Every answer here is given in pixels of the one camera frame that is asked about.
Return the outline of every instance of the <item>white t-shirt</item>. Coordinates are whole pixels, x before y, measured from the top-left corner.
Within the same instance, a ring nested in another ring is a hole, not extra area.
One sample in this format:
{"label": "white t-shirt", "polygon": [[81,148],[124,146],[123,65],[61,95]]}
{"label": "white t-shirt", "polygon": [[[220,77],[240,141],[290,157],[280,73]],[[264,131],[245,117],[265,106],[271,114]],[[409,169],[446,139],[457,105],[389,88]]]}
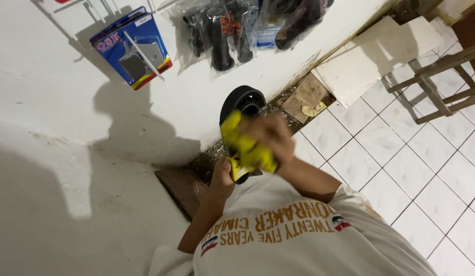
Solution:
{"label": "white t-shirt", "polygon": [[329,204],[277,176],[236,186],[195,254],[160,246],[149,276],[436,275],[359,192],[342,184]]}

